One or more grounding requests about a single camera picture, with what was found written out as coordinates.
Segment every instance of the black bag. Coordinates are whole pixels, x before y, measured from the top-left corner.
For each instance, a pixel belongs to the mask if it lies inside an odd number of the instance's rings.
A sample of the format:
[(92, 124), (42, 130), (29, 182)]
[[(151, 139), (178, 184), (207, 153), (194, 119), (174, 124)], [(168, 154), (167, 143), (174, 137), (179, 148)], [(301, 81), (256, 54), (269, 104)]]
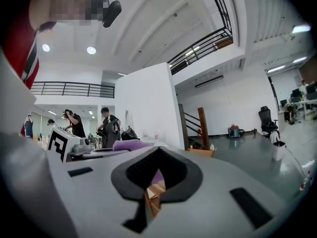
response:
[(122, 139), (122, 141), (138, 139), (138, 136), (134, 132), (134, 130), (131, 129), (130, 126), (129, 126), (129, 128), (121, 134), (121, 139)]

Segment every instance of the brown wall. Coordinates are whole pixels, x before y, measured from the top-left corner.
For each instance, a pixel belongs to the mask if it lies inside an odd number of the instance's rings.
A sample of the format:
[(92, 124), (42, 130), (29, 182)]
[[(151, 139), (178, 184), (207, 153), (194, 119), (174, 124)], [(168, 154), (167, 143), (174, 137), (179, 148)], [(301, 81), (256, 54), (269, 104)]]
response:
[(317, 82), (317, 55), (314, 55), (307, 63), (299, 69), (303, 80), (307, 84), (312, 81)]

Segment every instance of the office chair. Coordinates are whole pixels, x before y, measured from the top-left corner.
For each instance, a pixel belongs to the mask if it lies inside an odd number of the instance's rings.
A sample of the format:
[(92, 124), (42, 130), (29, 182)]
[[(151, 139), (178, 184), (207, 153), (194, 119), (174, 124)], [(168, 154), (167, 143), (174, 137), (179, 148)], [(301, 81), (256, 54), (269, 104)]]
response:
[(259, 116), (260, 116), (260, 119), (261, 119), (261, 129), (262, 129), (262, 132), (266, 132), (267, 135), (265, 135), (265, 137), (268, 137), (270, 136), (270, 134), (277, 130), (278, 127), (276, 125), (276, 122), (278, 120), (274, 120), (274, 122), (272, 122), (272, 119), (271, 119), (271, 110), (268, 109), (267, 106), (264, 106), (264, 107), (261, 107), (261, 111), (259, 112)]

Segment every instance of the white desk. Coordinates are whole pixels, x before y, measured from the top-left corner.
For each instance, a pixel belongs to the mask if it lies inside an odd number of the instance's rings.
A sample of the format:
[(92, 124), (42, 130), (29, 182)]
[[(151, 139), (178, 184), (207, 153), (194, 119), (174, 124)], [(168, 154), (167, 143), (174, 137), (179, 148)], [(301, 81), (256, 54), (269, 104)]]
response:
[(293, 104), (296, 104), (296, 105), (303, 104), (303, 106), (304, 106), (304, 118), (306, 120), (306, 104), (313, 104), (313, 103), (317, 103), (317, 99), (311, 100), (311, 101), (294, 102)]

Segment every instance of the balcony railing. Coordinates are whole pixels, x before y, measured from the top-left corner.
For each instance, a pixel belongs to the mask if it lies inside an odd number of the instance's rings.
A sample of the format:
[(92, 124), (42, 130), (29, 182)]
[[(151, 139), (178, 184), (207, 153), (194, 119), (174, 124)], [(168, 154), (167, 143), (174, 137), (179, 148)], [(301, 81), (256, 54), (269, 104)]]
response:
[(31, 92), (34, 95), (74, 95), (114, 98), (114, 86), (77, 82), (35, 81)]
[(167, 63), (171, 68), (172, 75), (204, 56), (233, 43), (230, 18), (224, 0), (214, 1), (220, 13), (223, 27), (204, 36), (169, 60)]

